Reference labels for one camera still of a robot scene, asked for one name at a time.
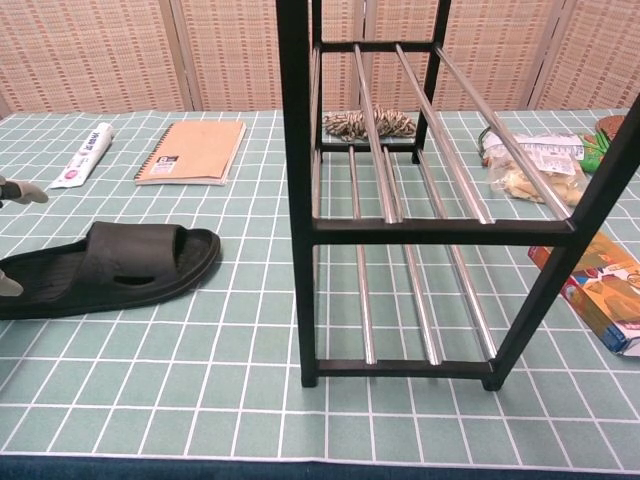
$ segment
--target green tiled mat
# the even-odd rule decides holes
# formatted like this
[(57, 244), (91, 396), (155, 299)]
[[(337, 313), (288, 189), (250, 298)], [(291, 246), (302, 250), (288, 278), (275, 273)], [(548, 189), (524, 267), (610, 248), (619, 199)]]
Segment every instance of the green tiled mat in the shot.
[[(611, 111), (505, 112), (515, 132), (592, 130)], [(443, 113), (495, 217), (544, 206), (491, 192), (474, 112)], [(166, 126), (236, 119), (248, 130), (224, 187), (145, 186), (133, 176)], [(84, 186), (46, 205), (6, 204), (0, 255), (80, 238), (96, 220), (172, 222), (216, 231), (223, 258), (197, 289), (162, 305), (59, 320), (0, 322), (0, 450), (131, 457), (329, 460), (640, 472), (640, 363), (614, 357), (559, 299), (500, 392), (479, 382), (322, 380), (302, 389), (284, 132), (279, 112), (13, 115), (0, 124), (0, 174), (46, 187), (98, 121), (115, 140)], [(425, 150), (451, 216), (456, 191)], [(351, 216), (345, 157), (327, 155), (322, 213)], [(358, 156), (363, 215), (379, 215), (370, 159)], [(418, 169), (394, 157), (405, 210), (430, 216)], [(605, 231), (640, 255), (636, 177)], [(521, 247), (462, 248), (499, 342), (538, 274)], [(367, 246), (379, 357), (422, 358), (402, 250)], [(446, 250), (421, 246), (426, 300), (447, 358), (479, 358)], [(318, 352), (360, 358), (353, 247), (320, 251)]]

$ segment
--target spiral binding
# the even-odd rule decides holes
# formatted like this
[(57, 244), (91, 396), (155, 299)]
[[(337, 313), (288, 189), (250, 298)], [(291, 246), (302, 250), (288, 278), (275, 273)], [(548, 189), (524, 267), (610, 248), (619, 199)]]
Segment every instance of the spiral binding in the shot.
[(167, 127), (165, 132), (162, 134), (162, 136), (158, 140), (158, 143), (156, 143), (155, 148), (151, 151), (147, 159), (143, 162), (142, 166), (138, 170), (138, 173), (136, 173), (134, 180), (140, 179), (140, 177), (142, 176), (142, 173), (146, 170), (147, 165), (149, 165), (149, 162), (151, 162), (151, 160), (154, 159), (154, 157), (156, 156), (156, 153), (158, 152), (158, 149), (162, 146), (162, 142), (164, 142), (164, 139), (167, 137), (167, 135), (169, 135), (169, 132), (171, 131), (171, 128), (173, 128), (174, 125), (175, 123), (172, 123), (171, 125), (169, 125), (169, 127)]

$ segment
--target rope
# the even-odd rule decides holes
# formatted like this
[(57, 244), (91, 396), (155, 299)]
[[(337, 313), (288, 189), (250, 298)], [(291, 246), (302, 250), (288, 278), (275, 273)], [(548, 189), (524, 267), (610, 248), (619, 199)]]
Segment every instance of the rope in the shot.
[[(373, 108), (376, 130), (381, 137), (412, 137), (416, 133), (413, 120), (398, 110)], [(342, 138), (345, 142), (367, 138), (362, 111), (334, 113), (324, 117), (327, 133)]]

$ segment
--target toothpaste tube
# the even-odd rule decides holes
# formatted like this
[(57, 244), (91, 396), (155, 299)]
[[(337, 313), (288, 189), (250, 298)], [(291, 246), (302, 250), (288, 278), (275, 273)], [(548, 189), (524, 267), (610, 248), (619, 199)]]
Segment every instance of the toothpaste tube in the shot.
[(83, 185), (109, 148), (112, 138), (113, 127), (108, 123), (99, 124), (49, 188), (71, 188)]

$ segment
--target slipper strap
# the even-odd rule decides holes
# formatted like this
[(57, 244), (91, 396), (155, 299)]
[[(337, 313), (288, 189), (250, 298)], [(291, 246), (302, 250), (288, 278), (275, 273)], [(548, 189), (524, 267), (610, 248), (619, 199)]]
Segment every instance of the slipper strap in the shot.
[(77, 279), (91, 284), (112, 284), (118, 277), (173, 281), (178, 277), (175, 241), (180, 228), (95, 222), (87, 234), (86, 255)]

